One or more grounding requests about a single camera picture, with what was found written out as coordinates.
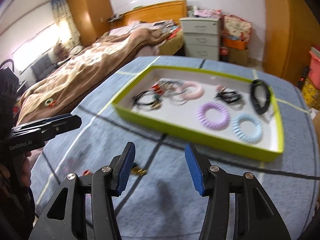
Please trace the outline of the person's left hand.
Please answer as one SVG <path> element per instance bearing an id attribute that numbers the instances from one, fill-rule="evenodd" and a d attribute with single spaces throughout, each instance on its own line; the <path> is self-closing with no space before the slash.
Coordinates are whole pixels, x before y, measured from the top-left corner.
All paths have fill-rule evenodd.
<path id="1" fill-rule="evenodd" d="M 31 152 L 27 152 L 17 155 L 13 158 L 14 168 L 19 184 L 25 187 L 29 187 L 31 185 L 31 165 L 29 161 L 30 156 Z"/>

